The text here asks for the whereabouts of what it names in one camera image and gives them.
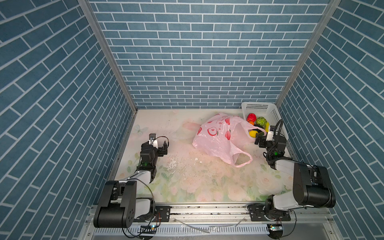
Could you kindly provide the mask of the yellow banana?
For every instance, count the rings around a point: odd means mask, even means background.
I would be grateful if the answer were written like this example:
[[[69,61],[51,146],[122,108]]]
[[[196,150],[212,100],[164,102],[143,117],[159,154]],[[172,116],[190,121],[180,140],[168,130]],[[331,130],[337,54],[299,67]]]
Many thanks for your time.
[[[270,128],[270,124],[269,124],[269,122],[267,122],[265,125],[265,130],[267,133],[269,132],[269,128]]]

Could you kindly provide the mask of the yellow lemon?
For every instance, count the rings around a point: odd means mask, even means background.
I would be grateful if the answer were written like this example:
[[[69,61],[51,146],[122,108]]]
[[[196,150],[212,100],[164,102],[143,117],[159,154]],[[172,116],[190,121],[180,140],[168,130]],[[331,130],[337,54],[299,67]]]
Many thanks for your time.
[[[257,130],[251,130],[251,131],[249,131],[249,135],[250,135],[250,137],[252,137],[252,138],[256,138],[258,133],[259,133],[259,132],[258,132]]]

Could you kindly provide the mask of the green fruit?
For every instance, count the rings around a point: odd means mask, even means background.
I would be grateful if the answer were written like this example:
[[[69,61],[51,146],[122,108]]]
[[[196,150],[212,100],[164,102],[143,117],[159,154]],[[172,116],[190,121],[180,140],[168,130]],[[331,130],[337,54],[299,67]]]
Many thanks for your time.
[[[264,117],[258,117],[256,120],[256,125],[261,126],[262,128],[265,128],[268,121]]]

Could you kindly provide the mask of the white plastic mesh basket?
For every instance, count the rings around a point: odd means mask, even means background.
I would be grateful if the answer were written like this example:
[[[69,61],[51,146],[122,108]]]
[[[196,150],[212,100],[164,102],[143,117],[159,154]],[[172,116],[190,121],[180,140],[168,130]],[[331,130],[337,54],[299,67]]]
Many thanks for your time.
[[[275,126],[279,120],[282,119],[278,108],[273,103],[264,103],[264,102],[243,102],[241,104],[243,118],[247,122],[251,122],[248,120],[249,114],[254,114],[257,117],[257,120],[260,117],[266,119],[270,126]]]

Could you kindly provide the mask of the red fruit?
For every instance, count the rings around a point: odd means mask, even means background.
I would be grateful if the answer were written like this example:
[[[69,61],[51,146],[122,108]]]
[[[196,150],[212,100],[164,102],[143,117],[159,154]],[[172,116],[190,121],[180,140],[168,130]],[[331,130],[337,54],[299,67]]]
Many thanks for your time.
[[[257,116],[253,113],[248,114],[247,116],[247,122],[253,122],[255,123],[257,121]]]

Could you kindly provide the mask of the pink plastic bag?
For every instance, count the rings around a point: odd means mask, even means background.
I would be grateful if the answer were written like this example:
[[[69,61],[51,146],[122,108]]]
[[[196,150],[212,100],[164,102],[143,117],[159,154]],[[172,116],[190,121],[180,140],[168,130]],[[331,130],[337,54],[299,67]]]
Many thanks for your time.
[[[253,126],[239,116],[218,113],[200,126],[193,146],[211,157],[241,168],[253,161],[253,156],[242,150],[243,146],[255,141],[249,134],[253,130],[267,134],[263,128]]]

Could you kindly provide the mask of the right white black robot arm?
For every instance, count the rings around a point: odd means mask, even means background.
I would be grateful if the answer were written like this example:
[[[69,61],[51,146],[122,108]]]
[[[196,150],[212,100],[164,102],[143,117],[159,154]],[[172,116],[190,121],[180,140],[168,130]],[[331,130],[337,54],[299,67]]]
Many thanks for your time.
[[[249,205],[251,217],[258,221],[289,220],[289,212],[301,208],[333,208],[336,196],[327,168],[285,157],[287,140],[283,136],[257,135],[255,145],[264,148],[267,164],[293,178],[290,192],[270,195],[265,204]]]

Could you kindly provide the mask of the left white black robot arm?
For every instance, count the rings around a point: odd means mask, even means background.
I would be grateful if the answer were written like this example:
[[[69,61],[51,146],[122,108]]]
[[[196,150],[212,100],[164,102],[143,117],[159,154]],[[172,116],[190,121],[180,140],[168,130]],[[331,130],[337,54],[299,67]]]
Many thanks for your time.
[[[129,228],[134,220],[150,221],[156,214],[156,203],[153,192],[151,197],[139,198],[141,188],[149,189],[149,184],[155,179],[159,157],[168,154],[169,139],[158,143],[155,134],[141,145],[139,163],[132,176],[122,180],[112,180],[105,183],[94,215],[95,228]]]

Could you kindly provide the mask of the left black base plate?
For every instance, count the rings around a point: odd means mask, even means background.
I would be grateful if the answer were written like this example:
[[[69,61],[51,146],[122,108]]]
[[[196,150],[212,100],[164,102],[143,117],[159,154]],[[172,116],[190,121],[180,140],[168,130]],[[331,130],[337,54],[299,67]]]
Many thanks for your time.
[[[148,214],[141,215],[134,219],[134,222],[148,222],[153,220],[154,217],[159,216],[161,222],[169,222],[171,215],[171,206],[156,206],[155,210],[151,209]]]

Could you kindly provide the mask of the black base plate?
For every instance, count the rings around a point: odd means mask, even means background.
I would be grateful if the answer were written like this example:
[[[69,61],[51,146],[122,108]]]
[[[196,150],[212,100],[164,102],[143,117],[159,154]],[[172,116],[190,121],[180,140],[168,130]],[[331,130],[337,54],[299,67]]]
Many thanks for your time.
[[[161,222],[169,222],[171,215],[171,206],[156,206],[155,210],[151,209],[148,214],[141,215],[134,219],[134,222],[148,222],[153,220],[154,217],[159,216]]]
[[[247,206],[252,222],[289,222],[290,214],[287,211],[275,209],[272,205],[251,204]]]

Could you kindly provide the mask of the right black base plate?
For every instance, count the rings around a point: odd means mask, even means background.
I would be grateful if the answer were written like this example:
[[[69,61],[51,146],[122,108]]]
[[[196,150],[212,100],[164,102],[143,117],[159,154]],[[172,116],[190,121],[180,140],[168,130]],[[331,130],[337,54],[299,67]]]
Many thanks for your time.
[[[251,204],[247,206],[252,222],[289,222],[290,214],[287,211],[275,209],[272,205]]]

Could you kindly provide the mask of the aluminium mounting rail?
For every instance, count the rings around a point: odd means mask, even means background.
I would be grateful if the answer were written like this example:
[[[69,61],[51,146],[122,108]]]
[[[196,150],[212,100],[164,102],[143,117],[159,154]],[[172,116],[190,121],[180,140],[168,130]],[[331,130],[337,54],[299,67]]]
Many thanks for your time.
[[[263,204],[259,202],[234,203],[157,203],[162,223],[173,224],[233,224],[241,223],[305,223],[328,224],[333,221],[327,209],[301,208],[291,211],[281,219],[266,217]]]

